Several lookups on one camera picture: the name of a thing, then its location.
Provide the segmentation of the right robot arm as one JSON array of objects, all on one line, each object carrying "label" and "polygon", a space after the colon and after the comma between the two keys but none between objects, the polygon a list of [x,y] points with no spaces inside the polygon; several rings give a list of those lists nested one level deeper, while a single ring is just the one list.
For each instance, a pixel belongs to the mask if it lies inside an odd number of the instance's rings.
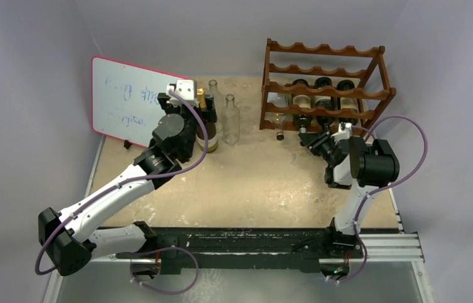
[{"label": "right robot arm", "polygon": [[368,145],[349,131],[298,136],[302,146],[327,163],[325,184],[349,191],[343,208],[331,221],[330,235],[323,239],[324,251],[337,257],[357,244],[356,234],[373,204],[373,195],[397,180],[400,164],[386,140],[374,140]]}]

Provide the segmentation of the clear slim glass bottle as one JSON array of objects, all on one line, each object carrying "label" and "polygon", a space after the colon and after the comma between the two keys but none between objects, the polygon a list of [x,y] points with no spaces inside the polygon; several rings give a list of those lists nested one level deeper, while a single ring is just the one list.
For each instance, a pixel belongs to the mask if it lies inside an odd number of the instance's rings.
[{"label": "clear slim glass bottle", "polygon": [[218,81],[215,79],[208,81],[208,94],[213,97],[215,110],[217,113],[216,130],[218,134],[222,134],[223,123],[222,123],[222,111],[224,108],[224,95],[218,88]]}]

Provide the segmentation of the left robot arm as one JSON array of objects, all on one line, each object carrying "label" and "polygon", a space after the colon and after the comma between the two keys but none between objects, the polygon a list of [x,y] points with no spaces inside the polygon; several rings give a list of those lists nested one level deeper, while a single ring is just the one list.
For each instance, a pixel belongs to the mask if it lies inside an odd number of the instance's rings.
[{"label": "left robot arm", "polygon": [[216,122],[212,97],[199,89],[194,93],[168,91],[158,95],[165,111],[152,133],[147,149],[137,156],[115,179],[83,200],[60,211],[46,208],[37,218],[41,249],[34,272],[46,275],[57,271],[68,276],[93,259],[115,253],[153,256],[157,241],[145,222],[122,228],[100,226],[133,201],[162,187],[174,176],[197,167],[206,157],[189,167],[196,133],[205,134],[207,123]]}]

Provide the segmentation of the dark gold-capped wine bottle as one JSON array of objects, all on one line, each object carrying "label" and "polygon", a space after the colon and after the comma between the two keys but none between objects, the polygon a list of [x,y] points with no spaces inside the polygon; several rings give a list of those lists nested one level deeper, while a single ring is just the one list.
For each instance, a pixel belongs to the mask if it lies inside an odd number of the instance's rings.
[{"label": "dark gold-capped wine bottle", "polygon": [[[206,108],[205,103],[205,91],[202,88],[197,89],[197,100],[198,105],[202,109]],[[206,132],[204,133],[200,126],[198,126],[196,131],[196,138],[200,150],[207,150],[208,153],[214,152],[219,145],[218,138],[217,138],[217,130],[216,130],[216,123],[208,122],[205,125]]]}]

